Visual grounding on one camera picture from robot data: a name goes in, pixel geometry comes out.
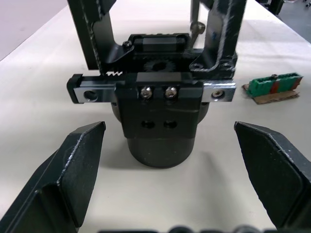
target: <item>cardboard piece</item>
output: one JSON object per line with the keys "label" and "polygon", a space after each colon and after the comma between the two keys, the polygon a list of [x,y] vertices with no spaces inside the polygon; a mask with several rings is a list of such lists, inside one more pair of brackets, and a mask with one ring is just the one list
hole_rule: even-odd
{"label": "cardboard piece", "polygon": [[[242,87],[245,91],[247,91],[248,86],[249,84],[244,84]],[[257,96],[257,97],[254,97],[254,98],[252,97],[252,98],[257,104],[264,104],[264,103],[271,103],[271,102],[278,102],[282,100],[294,99],[298,97],[299,97],[299,94],[295,91],[284,91],[280,93]]]}

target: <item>silver screw head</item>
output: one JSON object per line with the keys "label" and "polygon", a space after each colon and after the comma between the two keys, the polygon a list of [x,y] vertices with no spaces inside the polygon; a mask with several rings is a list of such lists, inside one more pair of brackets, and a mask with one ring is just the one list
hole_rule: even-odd
{"label": "silver screw head", "polygon": [[165,90],[165,97],[167,99],[173,99],[176,96],[177,96],[177,89],[175,87],[170,86]]}
{"label": "silver screw head", "polygon": [[152,96],[152,89],[149,86],[144,86],[140,91],[140,96],[144,99],[150,99]]}
{"label": "silver screw head", "polygon": [[222,91],[222,90],[217,90],[217,91],[214,91],[214,92],[212,93],[212,97],[213,97],[213,98],[219,98],[219,97],[223,96],[223,94],[224,94],[224,91]]}
{"label": "silver screw head", "polygon": [[131,47],[132,47],[132,41],[129,41],[129,40],[127,40],[127,41],[124,41],[123,42],[123,44],[122,44],[122,46],[124,47],[124,48],[126,48],[126,49],[130,49]]}
{"label": "silver screw head", "polygon": [[190,31],[197,34],[203,34],[205,31],[205,24],[201,22],[193,22],[190,25]]}

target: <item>metal bolt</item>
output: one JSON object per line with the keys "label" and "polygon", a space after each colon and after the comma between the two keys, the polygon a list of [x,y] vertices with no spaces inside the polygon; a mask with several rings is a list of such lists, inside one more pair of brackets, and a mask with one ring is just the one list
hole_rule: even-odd
{"label": "metal bolt", "polygon": [[217,98],[223,96],[223,94],[224,94],[224,91],[222,91],[222,90],[217,90],[217,91],[214,91],[214,92],[212,93],[212,97],[217,99]]}
{"label": "metal bolt", "polygon": [[191,38],[186,48],[186,52],[191,52],[198,36],[204,33],[205,24],[201,22],[193,22],[190,25],[190,31],[191,31]]}
{"label": "metal bolt", "polygon": [[165,97],[168,99],[173,99],[177,96],[177,89],[173,86],[168,87],[165,90]]}
{"label": "metal bolt", "polygon": [[125,49],[130,49],[132,47],[132,45],[133,45],[132,41],[129,41],[129,40],[124,41],[122,44],[123,48],[125,48]]}
{"label": "metal bolt", "polygon": [[150,99],[151,96],[152,96],[152,89],[151,87],[149,86],[145,86],[141,89],[140,91],[140,96],[144,99],[144,100],[147,100],[147,99]]}

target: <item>bracket mounting hole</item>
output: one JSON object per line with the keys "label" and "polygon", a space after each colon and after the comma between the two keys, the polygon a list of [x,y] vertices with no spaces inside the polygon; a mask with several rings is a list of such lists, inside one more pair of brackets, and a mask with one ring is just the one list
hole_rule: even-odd
{"label": "bracket mounting hole", "polygon": [[94,91],[86,91],[84,92],[83,96],[89,102],[94,102],[98,98],[97,94]]}

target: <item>white table surface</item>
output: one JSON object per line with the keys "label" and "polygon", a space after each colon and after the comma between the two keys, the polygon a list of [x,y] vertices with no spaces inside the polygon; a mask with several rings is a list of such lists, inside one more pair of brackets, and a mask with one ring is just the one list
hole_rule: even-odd
{"label": "white table surface", "polygon": [[[188,32],[190,1],[118,0],[111,17],[119,43],[130,33]],[[68,133],[104,120],[97,181],[80,233],[164,232],[178,224],[196,231],[273,227],[248,179],[233,125],[240,120],[279,131],[311,158],[311,45],[249,0],[237,53],[233,102],[210,105],[185,162],[150,169],[131,156],[109,103],[71,102],[66,83],[72,74],[97,72],[87,71],[69,9],[63,9],[0,62],[0,217]],[[305,76],[297,99],[256,105],[240,88],[253,78],[288,72]]]}

